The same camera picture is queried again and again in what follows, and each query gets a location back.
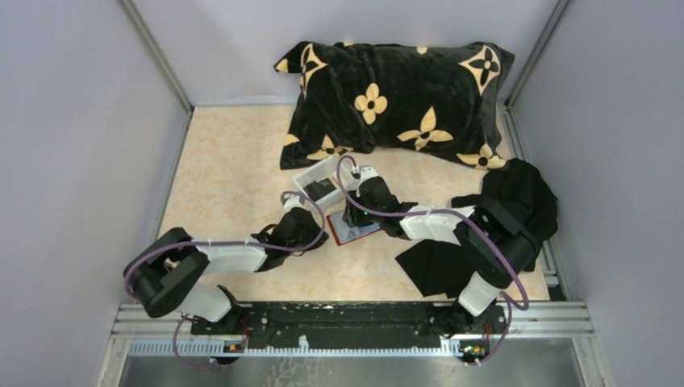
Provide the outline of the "black cards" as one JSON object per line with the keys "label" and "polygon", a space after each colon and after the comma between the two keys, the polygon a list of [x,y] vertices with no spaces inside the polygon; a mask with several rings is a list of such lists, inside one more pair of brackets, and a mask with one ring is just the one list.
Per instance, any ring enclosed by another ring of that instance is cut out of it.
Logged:
{"label": "black cards", "polygon": [[304,188],[304,193],[314,202],[324,199],[329,194],[335,193],[339,186],[330,177],[326,177],[319,181],[312,181]]}

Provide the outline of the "white plastic card box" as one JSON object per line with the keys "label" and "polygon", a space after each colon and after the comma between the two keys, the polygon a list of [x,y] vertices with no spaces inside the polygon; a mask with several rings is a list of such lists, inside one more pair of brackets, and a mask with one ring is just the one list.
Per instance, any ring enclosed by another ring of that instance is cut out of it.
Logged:
{"label": "white plastic card box", "polygon": [[351,191],[358,185],[357,178],[352,175],[351,165],[343,163],[338,166],[338,161],[338,156],[329,156],[292,178],[297,190],[315,201],[324,211],[345,199],[342,189]]}

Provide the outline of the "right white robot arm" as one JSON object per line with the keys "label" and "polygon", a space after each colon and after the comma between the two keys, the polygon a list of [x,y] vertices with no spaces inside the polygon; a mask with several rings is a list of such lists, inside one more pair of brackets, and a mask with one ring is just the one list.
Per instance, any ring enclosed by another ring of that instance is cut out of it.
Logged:
{"label": "right white robot arm", "polygon": [[454,321],[464,332],[475,332],[486,321],[485,310],[515,284],[522,297],[515,304],[528,310],[530,299],[519,273],[540,250],[536,238],[498,202],[481,195],[462,199],[456,208],[401,202],[374,169],[352,175],[353,191],[346,199],[355,210],[352,223],[377,224],[388,236],[431,240],[458,246],[473,268],[457,296]]}

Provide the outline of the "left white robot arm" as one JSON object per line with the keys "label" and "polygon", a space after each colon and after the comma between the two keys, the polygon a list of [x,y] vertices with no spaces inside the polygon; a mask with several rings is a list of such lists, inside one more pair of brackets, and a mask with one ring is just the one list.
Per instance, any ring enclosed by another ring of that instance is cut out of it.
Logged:
{"label": "left white robot arm", "polygon": [[175,227],[138,255],[123,270],[124,288],[151,318],[173,312],[193,314],[224,334],[236,331],[242,313],[224,286],[201,283],[216,273],[259,273],[283,265],[295,253],[321,247],[325,227],[301,206],[288,209],[276,224],[242,240],[195,239]]}

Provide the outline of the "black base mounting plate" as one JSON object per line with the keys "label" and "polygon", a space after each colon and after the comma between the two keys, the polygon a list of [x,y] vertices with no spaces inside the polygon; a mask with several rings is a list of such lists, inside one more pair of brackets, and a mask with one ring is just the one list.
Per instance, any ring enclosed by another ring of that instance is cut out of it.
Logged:
{"label": "black base mounting plate", "polygon": [[218,322],[191,319],[194,335],[236,335],[249,349],[285,349],[302,337],[311,349],[438,348],[453,335],[500,334],[501,306],[472,317],[452,302],[254,302]]}

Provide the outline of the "black pillow with yellow flowers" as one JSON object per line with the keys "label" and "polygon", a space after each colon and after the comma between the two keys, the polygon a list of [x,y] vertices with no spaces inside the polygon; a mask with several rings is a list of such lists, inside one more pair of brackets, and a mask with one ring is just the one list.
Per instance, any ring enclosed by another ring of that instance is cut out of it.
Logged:
{"label": "black pillow with yellow flowers", "polygon": [[280,167],[402,148],[472,169],[504,169],[496,103],[514,62],[513,53],[490,42],[300,42],[274,65],[297,75],[300,87]]}

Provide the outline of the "black cloth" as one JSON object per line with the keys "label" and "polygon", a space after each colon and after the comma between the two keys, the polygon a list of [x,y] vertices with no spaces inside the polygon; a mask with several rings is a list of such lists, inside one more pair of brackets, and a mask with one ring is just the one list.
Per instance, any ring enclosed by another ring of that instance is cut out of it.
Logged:
{"label": "black cloth", "polygon": [[[501,204],[532,233],[540,248],[558,230],[557,197],[540,171],[524,160],[511,159],[506,168],[489,171],[483,178],[481,193],[470,195]],[[452,198],[452,206],[470,195]],[[396,260],[424,297],[444,293],[455,298],[473,274],[460,253],[458,246],[427,240],[399,254]],[[533,271],[535,260],[522,271]]]}

